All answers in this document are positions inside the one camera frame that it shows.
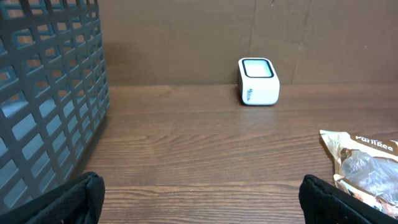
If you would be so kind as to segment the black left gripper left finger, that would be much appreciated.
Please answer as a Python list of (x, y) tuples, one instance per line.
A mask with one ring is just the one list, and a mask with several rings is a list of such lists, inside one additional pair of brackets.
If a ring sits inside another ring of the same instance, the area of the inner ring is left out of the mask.
[(104, 179), (95, 172), (86, 172), (3, 213), (1, 223), (97, 224), (105, 191)]

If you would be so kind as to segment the brown snack bag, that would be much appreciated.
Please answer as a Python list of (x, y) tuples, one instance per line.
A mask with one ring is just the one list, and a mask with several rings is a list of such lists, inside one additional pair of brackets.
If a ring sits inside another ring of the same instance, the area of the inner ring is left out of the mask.
[(355, 133), (320, 131), (334, 158), (335, 186), (397, 218), (397, 141)]

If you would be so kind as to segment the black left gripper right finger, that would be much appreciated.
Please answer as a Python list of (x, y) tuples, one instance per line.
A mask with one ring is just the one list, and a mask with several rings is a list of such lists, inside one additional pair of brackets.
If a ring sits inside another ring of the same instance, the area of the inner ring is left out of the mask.
[(306, 224), (397, 224), (395, 218), (312, 174), (304, 176), (298, 198)]

